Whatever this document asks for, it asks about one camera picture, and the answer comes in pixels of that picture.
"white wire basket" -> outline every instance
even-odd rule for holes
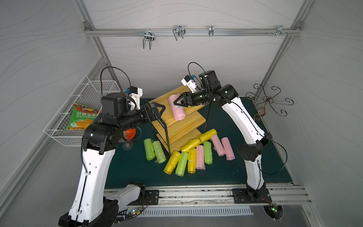
[[[120,91],[120,88],[114,80],[102,81],[103,95]],[[101,111],[101,97],[101,82],[99,80],[89,80],[87,75],[85,75],[52,120],[47,124],[43,130],[44,133],[64,146],[80,146],[84,130],[67,129],[73,112],[73,103],[82,104]]]

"wall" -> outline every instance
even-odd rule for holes
[[[72,0],[0,5],[1,192],[100,55]]]
[[[48,152],[0,219],[0,226],[58,226],[77,192],[82,163],[79,147],[53,141]]]
[[[303,0],[88,0],[86,7],[96,28],[277,28],[290,27]],[[103,37],[113,66],[126,71],[144,98],[155,98],[181,86],[188,63],[215,70],[222,85],[233,84],[239,95],[254,91],[270,66],[282,37],[156,37],[151,50],[141,37]],[[115,70],[122,85],[125,76]],[[199,66],[190,65],[198,75]]]
[[[289,154],[323,226],[361,226],[363,210],[363,2],[316,1],[269,80],[290,97],[287,117],[265,125]]]

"metal hook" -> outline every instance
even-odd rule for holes
[[[173,34],[174,34],[176,41],[178,41],[179,33],[180,33],[181,38],[184,38],[184,34],[185,34],[184,25],[178,25],[177,27],[173,28]]]
[[[210,25],[209,26],[209,36],[213,36],[214,35],[214,26]]]
[[[147,31],[144,33],[144,39],[142,40],[142,47],[145,49],[146,41],[149,41],[149,50],[151,50],[152,41],[155,40],[153,33]]]
[[[271,87],[271,90],[273,91],[278,91],[277,94],[275,94],[274,96],[267,96],[266,93],[265,93],[265,89],[264,87],[261,85],[261,84],[254,84],[253,85],[253,88],[254,89],[260,89],[262,88],[262,91],[264,93],[265,96],[263,97],[260,97],[260,96],[257,96],[256,94],[252,93],[252,92],[247,92],[246,93],[246,98],[250,99],[253,101],[254,103],[254,107],[255,109],[257,110],[257,114],[253,117],[253,120],[254,121],[260,121],[261,120],[261,117],[264,117],[267,113],[267,104],[270,105],[271,109],[277,113],[279,116],[282,116],[282,117],[286,117],[287,116],[287,112],[285,110],[280,110],[280,113],[278,113],[274,107],[271,105],[272,103],[275,103],[275,104],[279,104],[279,105],[285,105],[285,106],[291,106],[291,105],[294,105],[294,101],[290,98],[285,98],[285,101],[288,102],[289,104],[285,104],[285,103],[279,103],[279,102],[275,102],[273,100],[274,97],[276,97],[278,94],[281,93],[281,89],[277,86],[272,86]]]
[[[279,36],[279,35],[287,35],[287,33],[283,32],[283,27],[282,25],[280,25],[278,28],[277,28],[277,31],[274,32],[275,36]]]

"snack bag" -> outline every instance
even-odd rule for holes
[[[97,117],[99,110],[88,108],[87,106],[74,103],[73,113],[68,123],[68,130],[83,129],[90,126]]]

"mounting plate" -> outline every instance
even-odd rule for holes
[[[248,189],[232,189],[233,201],[236,204],[244,204],[244,203],[267,203],[266,201],[262,200],[262,197],[267,199],[268,201],[272,202],[269,190],[264,189],[259,191],[259,198],[255,201],[251,200],[251,197],[248,195]]]
[[[149,197],[149,205],[157,205],[159,203],[159,190],[146,190],[145,197]],[[133,201],[128,206],[137,206],[140,203]],[[142,205],[147,205],[147,199],[144,200]]]

